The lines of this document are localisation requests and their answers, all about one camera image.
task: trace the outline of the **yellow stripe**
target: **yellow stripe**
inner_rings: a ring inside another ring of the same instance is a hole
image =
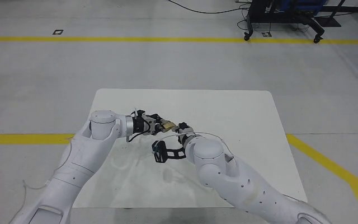
[[[73,136],[74,134],[0,134],[0,144],[68,144],[68,138]],[[358,178],[354,174],[292,134],[287,134],[286,137],[292,146],[349,183],[355,197],[358,199]]]
[[[358,178],[354,174],[352,174],[348,170],[345,170],[342,166],[336,164],[335,162],[333,162],[332,160],[327,158],[325,155],[321,154],[320,152],[318,152],[311,146],[302,142],[301,140],[299,140],[292,134],[287,134],[286,136],[287,136],[288,142],[292,146],[296,147],[298,150],[300,150],[301,152],[303,152],[304,154],[306,154],[307,156],[312,158],[314,161],[321,164],[327,170],[336,174],[341,179],[346,181],[352,188],[353,193],[354,193],[356,199],[358,200]]]
[[[311,39],[251,38],[164,38],[164,37],[90,37],[90,36],[0,36],[0,42],[192,42],[192,43],[259,43],[313,44]],[[358,44],[358,40],[321,40],[320,44]]]
[[[0,144],[68,144],[73,134],[0,134]]]

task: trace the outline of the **gray floor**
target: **gray floor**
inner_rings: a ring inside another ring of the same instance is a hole
[[[180,0],[197,10],[234,0]],[[201,15],[165,0],[0,1],[0,36],[242,37],[240,12]],[[327,39],[357,39],[358,17],[341,16]],[[260,37],[268,25],[254,34]],[[312,39],[272,25],[273,38]],[[268,90],[286,133],[358,175],[358,45],[0,42],[0,133],[74,133],[99,88]],[[22,179],[41,185],[63,146],[0,145],[0,217],[23,199]],[[356,223],[349,185],[291,148],[309,203],[333,223]],[[39,191],[30,191],[31,202]],[[74,209],[72,223],[260,223],[235,209]]]

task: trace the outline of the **gold object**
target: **gold object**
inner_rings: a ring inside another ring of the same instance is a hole
[[[166,131],[168,131],[168,130],[174,128],[175,126],[176,126],[176,124],[174,124],[173,122],[168,122],[168,123],[166,123],[166,124],[163,124],[163,127],[164,127],[164,129],[165,129]]]

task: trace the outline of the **white tabletop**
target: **white tabletop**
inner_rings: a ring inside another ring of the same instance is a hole
[[[231,151],[283,194],[307,201],[272,95],[267,91],[100,89],[91,112],[129,115],[134,108],[221,136]],[[118,139],[100,170],[81,190],[75,208],[231,207],[199,184],[187,160],[158,164],[151,145],[168,132]],[[168,148],[180,148],[176,137]]]

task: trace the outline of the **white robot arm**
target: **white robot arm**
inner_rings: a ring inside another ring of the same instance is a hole
[[[68,224],[77,195],[100,169],[117,138],[128,138],[135,133],[134,137],[156,135],[173,126],[159,115],[147,116],[142,110],[132,116],[118,115],[109,110],[93,112],[65,149],[60,166],[44,192],[33,205],[20,211],[12,223]]]
[[[68,224],[70,210],[84,184],[99,170],[117,138],[130,142],[136,136],[156,135],[173,130],[179,133],[177,150],[155,142],[157,162],[168,158],[187,158],[195,164],[200,183],[214,188],[224,200],[272,224],[329,224],[330,221],[310,205],[280,194],[239,157],[228,155],[220,141],[204,138],[185,123],[175,126],[159,115],[139,110],[132,116],[111,111],[95,111],[73,137],[63,153],[60,166],[39,199],[20,212],[14,224]],[[132,139],[129,136],[137,133]]]

